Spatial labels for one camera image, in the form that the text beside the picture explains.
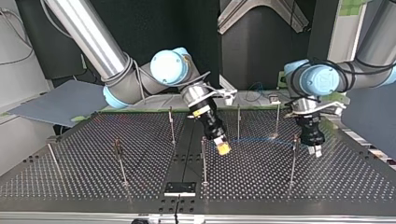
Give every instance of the silver tube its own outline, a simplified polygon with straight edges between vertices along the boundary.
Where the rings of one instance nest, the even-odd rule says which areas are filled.
[[[364,37],[357,58],[364,63],[383,66],[396,60],[396,4],[383,1]]]
[[[45,1],[103,78],[124,70],[127,58],[89,0]]]

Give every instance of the vertical pin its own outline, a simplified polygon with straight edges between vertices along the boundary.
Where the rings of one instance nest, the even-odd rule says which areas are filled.
[[[240,138],[241,106],[238,104],[238,141]]]
[[[275,126],[275,132],[271,134],[270,138],[277,138],[279,136],[278,133],[278,127],[279,127],[279,115],[280,115],[280,101],[279,101],[279,97],[277,95],[270,95],[269,96],[269,101],[271,105],[277,105],[276,108],[276,126]]]
[[[121,140],[117,137],[115,142],[114,142],[114,154],[116,155],[116,159],[119,161],[120,163],[120,169],[122,172],[122,178],[123,178],[123,183],[122,185],[125,186],[129,186],[128,180],[126,179],[126,174],[125,174],[125,169],[122,163],[122,155],[123,155],[123,151],[121,148]]]
[[[59,174],[62,176],[61,167],[59,166],[58,160],[55,157],[55,153],[52,149],[52,145],[50,143],[48,143],[47,146],[49,147],[49,152],[50,152],[50,155],[51,155],[53,161],[55,162],[56,168],[58,169]]]
[[[172,117],[172,106],[169,107],[169,122],[171,123],[172,144],[174,145],[176,143],[176,140],[175,140],[174,122]]]
[[[290,174],[290,185],[289,185],[289,189],[291,189],[294,185],[294,169],[295,169],[295,164],[296,164],[296,157],[297,157],[297,152],[300,150],[300,139],[298,137],[297,134],[294,135],[293,138],[293,162],[291,165],[291,174]]]
[[[203,137],[201,140],[201,156],[202,160],[204,162],[204,186],[207,186],[209,183],[207,182],[207,176],[206,176],[206,154],[205,154],[205,138]]]

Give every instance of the metal bracket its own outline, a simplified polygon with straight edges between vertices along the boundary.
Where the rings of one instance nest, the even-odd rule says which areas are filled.
[[[168,182],[165,197],[195,197],[195,182]]]
[[[232,0],[218,18],[219,33],[224,35],[239,19],[254,7],[270,7],[290,24],[291,9],[295,0]],[[300,33],[309,21],[295,4],[291,27]]]
[[[335,107],[335,109],[333,110],[333,113],[334,113],[334,115],[338,115],[338,116],[341,115],[341,112],[343,109],[347,108],[344,104],[337,102],[337,101],[333,101],[333,102],[319,104],[315,108],[308,109],[308,110],[292,111],[291,113],[287,114],[285,116],[285,118],[292,118],[292,117],[296,117],[299,115],[312,114],[312,113],[318,112],[323,109],[328,109],[329,107]]]
[[[214,95],[219,95],[223,97],[226,105],[233,105],[233,100],[235,99],[235,95],[237,92],[238,92],[237,90],[226,90],[226,89],[211,91],[207,95],[201,96],[200,98],[194,100],[192,103],[188,105],[188,107],[192,107],[193,105],[196,105],[199,102],[203,101],[204,99],[207,99]]]
[[[231,84],[224,76],[220,75],[219,82],[222,88],[236,91],[236,88],[233,86],[233,84]]]

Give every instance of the blue joint cap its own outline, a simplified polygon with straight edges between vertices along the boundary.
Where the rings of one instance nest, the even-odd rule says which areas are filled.
[[[396,81],[396,68],[393,67],[392,71],[390,72],[390,74],[389,74],[389,76],[387,78],[387,80],[385,80],[383,83],[381,83],[381,85],[379,85],[378,87],[392,84],[395,81]]]
[[[300,76],[302,90],[313,96],[333,93],[340,83],[338,72],[327,65],[314,65],[307,68]]]
[[[308,63],[308,62],[309,61],[307,59],[304,59],[304,60],[300,60],[300,61],[297,61],[294,63],[287,63],[284,68],[285,76],[291,75],[294,70],[296,70],[298,67],[300,67],[304,63]]]
[[[161,50],[151,60],[152,76],[163,84],[175,85],[183,80],[188,71],[188,62],[183,55],[189,55],[184,48]]]
[[[109,105],[116,109],[123,109],[128,106],[128,104],[125,104],[123,101],[120,101],[117,99],[108,89],[108,87],[103,88],[103,95],[106,98],[106,101]]]

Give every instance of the metal table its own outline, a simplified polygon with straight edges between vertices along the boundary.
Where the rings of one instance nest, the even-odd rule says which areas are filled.
[[[53,145],[59,168],[45,147],[0,177],[0,220],[396,222],[396,173],[331,122],[321,123],[323,156],[303,147],[290,187],[294,120],[281,119],[272,140],[276,111],[242,110],[238,140],[237,112],[219,115],[233,148],[223,157],[186,113],[173,114],[175,146],[168,113],[95,114]],[[113,154],[117,137],[127,187]],[[170,182],[195,183],[195,196],[165,197]]]

